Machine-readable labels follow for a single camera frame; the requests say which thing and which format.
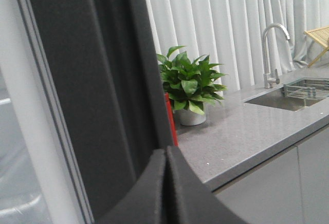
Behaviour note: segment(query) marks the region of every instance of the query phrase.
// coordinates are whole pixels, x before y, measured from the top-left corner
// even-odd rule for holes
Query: chrome faucet
[[[266,36],[268,31],[270,30],[270,28],[274,28],[277,27],[279,29],[281,29],[283,31],[283,33],[286,36],[286,40],[290,40],[290,36],[289,33],[286,29],[286,27],[284,27],[281,24],[278,23],[274,23],[274,24],[270,24],[269,26],[266,27],[266,29],[264,30],[263,34],[262,34],[262,48],[263,48],[263,62],[264,62],[264,83],[265,83],[265,88],[273,88],[272,84],[279,84],[280,83],[280,79],[278,76],[278,70],[275,69],[275,74],[276,77],[275,78],[271,78],[271,72],[269,70],[269,66],[268,66],[268,57],[267,57],[267,44],[266,44]]]

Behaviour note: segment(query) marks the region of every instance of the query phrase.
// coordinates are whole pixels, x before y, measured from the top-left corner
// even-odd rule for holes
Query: wire drying rack
[[[329,79],[302,78],[283,85],[285,97],[323,100],[329,97]]]

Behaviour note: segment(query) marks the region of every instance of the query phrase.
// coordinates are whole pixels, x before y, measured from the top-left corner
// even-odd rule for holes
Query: white curtain
[[[209,54],[213,63],[224,64],[227,92],[263,82],[261,34],[267,25],[283,24],[291,37],[287,42],[277,29],[268,35],[270,66],[279,75],[321,52],[304,30],[329,25],[329,0],[147,0],[147,5],[157,53],[187,45],[190,58]]]

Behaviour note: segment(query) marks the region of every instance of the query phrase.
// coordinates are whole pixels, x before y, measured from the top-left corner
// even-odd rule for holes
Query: gray cabinet
[[[297,146],[305,224],[329,223],[329,127]]]
[[[287,149],[215,195],[252,224],[303,224],[297,148]]]

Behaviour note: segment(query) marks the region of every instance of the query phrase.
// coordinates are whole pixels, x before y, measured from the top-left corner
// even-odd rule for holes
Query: stainless steel sink
[[[246,103],[297,111],[327,98],[329,79],[302,78]]]
[[[280,88],[262,96],[253,98],[246,103],[252,103],[261,106],[275,107],[291,111],[297,111],[304,107],[309,107],[320,100],[297,99],[284,96],[284,88]]]

